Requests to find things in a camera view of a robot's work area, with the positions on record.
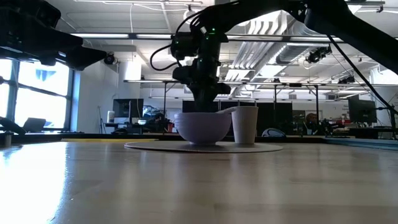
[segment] paper cup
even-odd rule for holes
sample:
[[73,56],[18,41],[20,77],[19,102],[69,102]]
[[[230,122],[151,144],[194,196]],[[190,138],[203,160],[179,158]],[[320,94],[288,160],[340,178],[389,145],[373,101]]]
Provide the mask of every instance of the paper cup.
[[259,108],[255,106],[238,106],[232,112],[235,143],[254,144],[258,111]]

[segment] gray placemat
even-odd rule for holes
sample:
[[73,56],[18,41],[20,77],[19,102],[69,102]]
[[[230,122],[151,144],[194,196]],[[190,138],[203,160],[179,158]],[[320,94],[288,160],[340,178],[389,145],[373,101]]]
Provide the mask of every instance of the gray placemat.
[[215,153],[248,153],[248,152],[274,152],[282,150],[283,147],[266,143],[255,143],[254,145],[240,145],[234,142],[218,142],[215,146],[195,146],[186,141],[151,141],[131,142],[124,147],[133,149],[145,149],[155,151],[172,152],[215,152]]

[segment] fluorescent light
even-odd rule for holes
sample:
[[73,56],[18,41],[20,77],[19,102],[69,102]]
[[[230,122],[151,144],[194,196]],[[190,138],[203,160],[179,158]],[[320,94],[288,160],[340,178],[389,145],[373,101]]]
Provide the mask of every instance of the fluorescent light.
[[222,83],[225,83],[227,85],[240,85],[240,84],[243,84],[243,82],[222,82]]
[[352,1],[345,0],[347,5],[361,5],[361,6],[381,6],[385,4],[385,1]]
[[364,90],[341,90],[338,94],[360,94],[360,93],[368,93],[368,91]]
[[227,35],[227,38],[230,41],[267,41],[267,42],[280,42],[283,37],[273,37],[273,36],[266,36],[266,35]]
[[74,33],[71,34],[81,38],[89,39],[128,39],[129,34],[84,34],[84,33]]
[[190,4],[190,5],[202,5],[203,2],[201,1],[123,1],[123,0],[74,0],[75,2],[102,2],[102,3],[130,3],[130,4],[176,4],[176,5],[182,5],[182,4]]
[[[335,40],[335,42],[337,43],[344,43],[340,38],[337,37],[333,37],[333,40]],[[323,37],[323,36],[317,36],[317,37],[291,37],[290,38],[291,42],[312,42],[312,43],[329,43],[330,40],[328,37]]]
[[293,47],[329,47],[329,44],[313,44],[313,43],[287,43],[286,45]]
[[163,83],[161,80],[125,80],[128,83]]
[[137,39],[171,39],[171,34],[137,34]]

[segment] white wall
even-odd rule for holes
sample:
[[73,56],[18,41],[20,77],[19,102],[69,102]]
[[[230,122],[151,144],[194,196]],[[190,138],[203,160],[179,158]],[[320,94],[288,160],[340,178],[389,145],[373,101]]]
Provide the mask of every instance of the white wall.
[[[97,62],[75,75],[73,93],[72,131],[98,133],[101,116],[106,122],[107,112],[113,110],[113,99],[139,98],[139,83],[124,83],[126,64],[119,66],[119,74],[102,62]],[[106,128],[110,133],[113,128]]]
[[[372,84],[398,84],[398,75],[392,72],[391,70],[379,71],[378,69],[373,69],[370,72],[371,74],[371,82]],[[395,109],[398,110],[398,86],[384,87],[384,88],[376,88],[376,91],[381,95],[383,99],[390,103],[390,105],[394,105]],[[386,106],[381,102],[376,101],[377,107]],[[391,125],[391,116],[387,110],[377,110],[377,118],[382,123],[383,126]],[[396,123],[398,124],[398,115],[395,115]]]

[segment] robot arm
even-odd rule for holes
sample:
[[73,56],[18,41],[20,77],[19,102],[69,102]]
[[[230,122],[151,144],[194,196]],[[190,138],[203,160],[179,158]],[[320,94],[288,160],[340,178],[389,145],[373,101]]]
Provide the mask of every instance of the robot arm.
[[225,33],[241,22],[277,10],[285,10],[316,32],[341,38],[398,72],[393,50],[398,49],[398,41],[354,16],[344,0],[238,0],[202,10],[192,16],[191,32],[177,29],[172,37],[171,51],[177,60],[197,56],[191,66],[176,68],[173,78],[191,89],[200,111],[206,111],[217,94],[231,91],[216,77],[221,43],[228,42]]

